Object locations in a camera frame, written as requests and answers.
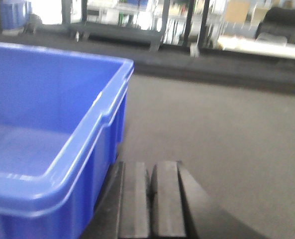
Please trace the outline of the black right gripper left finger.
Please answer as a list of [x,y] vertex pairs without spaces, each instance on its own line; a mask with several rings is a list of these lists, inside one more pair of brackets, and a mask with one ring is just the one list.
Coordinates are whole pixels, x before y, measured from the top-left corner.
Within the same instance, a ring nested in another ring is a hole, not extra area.
[[148,179],[144,163],[113,165],[95,208],[96,239],[149,238]]

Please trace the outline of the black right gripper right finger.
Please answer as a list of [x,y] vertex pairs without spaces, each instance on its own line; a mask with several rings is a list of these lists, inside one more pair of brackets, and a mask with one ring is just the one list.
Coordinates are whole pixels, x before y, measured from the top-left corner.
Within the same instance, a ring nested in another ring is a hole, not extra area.
[[180,162],[158,162],[151,190],[155,239],[266,238],[227,212]]

